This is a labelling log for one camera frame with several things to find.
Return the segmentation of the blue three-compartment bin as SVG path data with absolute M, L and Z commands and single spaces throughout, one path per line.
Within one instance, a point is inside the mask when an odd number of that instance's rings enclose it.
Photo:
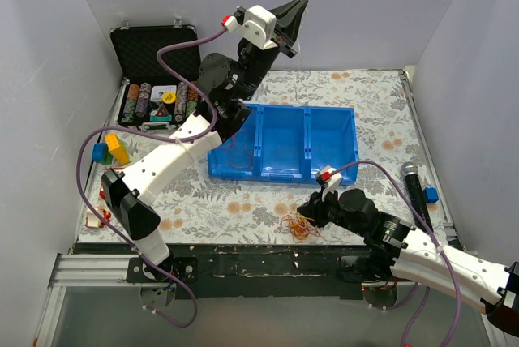
M 352 108 L 248 107 L 242 128 L 208 153 L 211 178 L 314 184 L 325 166 L 338 169 L 359 158 Z

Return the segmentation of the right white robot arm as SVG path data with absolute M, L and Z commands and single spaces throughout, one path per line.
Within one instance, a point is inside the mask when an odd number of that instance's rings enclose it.
M 409 222 L 378 210 L 359 189 L 314 192 L 298 213 L 319 228 L 333 223 L 362 237 L 374 253 L 368 273 L 429 286 L 481 311 L 502 331 L 518 334 L 518 264 L 492 263 L 451 246 L 437 246 Z

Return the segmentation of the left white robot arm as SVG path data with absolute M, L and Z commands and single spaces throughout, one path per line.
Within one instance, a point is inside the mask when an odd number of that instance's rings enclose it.
M 210 53 L 201 62 L 196 87 L 201 102 L 193 114 L 140 161 L 101 177 L 105 202 L 145 262 L 153 281 L 166 281 L 174 257 L 152 203 L 187 166 L 234 136 L 249 117 L 246 106 L 279 54 L 295 56 L 294 43 L 308 0 L 292 0 L 273 9 L 238 7 L 222 20 L 221 32 L 235 32 L 237 58 Z

